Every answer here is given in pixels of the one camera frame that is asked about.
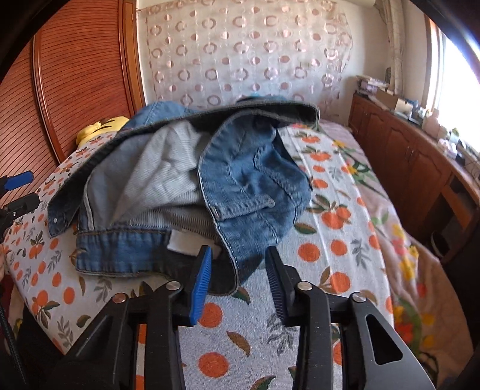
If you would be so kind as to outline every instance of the white wall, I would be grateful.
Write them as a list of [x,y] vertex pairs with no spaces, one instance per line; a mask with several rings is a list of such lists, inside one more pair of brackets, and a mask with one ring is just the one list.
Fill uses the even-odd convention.
[[427,30],[425,16],[410,0],[402,0],[405,17],[403,51],[404,96],[421,102],[427,69]]
[[338,3],[345,12],[353,38],[350,62],[343,72],[337,108],[340,122],[347,124],[353,93],[357,88],[355,76],[366,74],[380,80],[385,79],[385,70],[389,64],[388,31],[375,8],[361,7],[344,0],[339,0]]

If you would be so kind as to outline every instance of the window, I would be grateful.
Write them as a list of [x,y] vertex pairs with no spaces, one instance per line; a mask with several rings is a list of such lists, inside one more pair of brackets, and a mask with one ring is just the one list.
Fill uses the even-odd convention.
[[480,120],[476,115],[480,83],[462,53],[426,18],[427,74],[422,106],[437,108],[439,123],[457,128],[460,138],[480,153]]

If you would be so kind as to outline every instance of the black cable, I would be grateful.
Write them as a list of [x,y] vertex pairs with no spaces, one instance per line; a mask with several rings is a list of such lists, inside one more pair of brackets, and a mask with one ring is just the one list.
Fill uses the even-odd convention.
[[17,369],[18,373],[22,377],[22,382],[28,386],[27,382],[27,375],[26,375],[26,370],[25,367],[22,363],[22,360],[20,358],[20,354],[18,353],[17,346],[15,344],[15,337],[13,335],[12,329],[10,327],[10,324],[7,321],[7,316],[5,315],[5,310],[3,309],[2,304],[0,303],[0,326],[3,331],[3,335],[5,336],[5,339],[7,340],[8,348],[10,349],[10,355],[12,356],[13,360],[13,365]]

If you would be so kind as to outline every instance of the yellow pillow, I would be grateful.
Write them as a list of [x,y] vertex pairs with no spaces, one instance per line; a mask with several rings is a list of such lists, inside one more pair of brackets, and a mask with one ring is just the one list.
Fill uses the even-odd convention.
[[[103,125],[100,125],[100,122],[97,122],[93,125],[85,127],[84,129],[80,130],[80,132],[77,135],[78,148],[81,148],[83,145],[85,145],[92,138],[98,137],[100,134],[117,132],[128,121],[129,121],[128,118],[125,118],[124,116],[118,116],[116,118],[109,119]],[[97,124],[99,126],[96,127],[93,131],[86,131],[90,127],[97,126]]]

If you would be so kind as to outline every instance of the yellow plush toy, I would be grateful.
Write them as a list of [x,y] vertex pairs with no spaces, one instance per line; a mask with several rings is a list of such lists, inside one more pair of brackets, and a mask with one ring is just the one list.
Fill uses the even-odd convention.
[[98,137],[100,134],[117,132],[128,121],[128,118],[125,118],[124,116],[118,116],[116,118],[111,118],[108,120],[101,120],[87,127],[84,127],[77,134],[76,143],[78,148],[81,148],[92,138]]

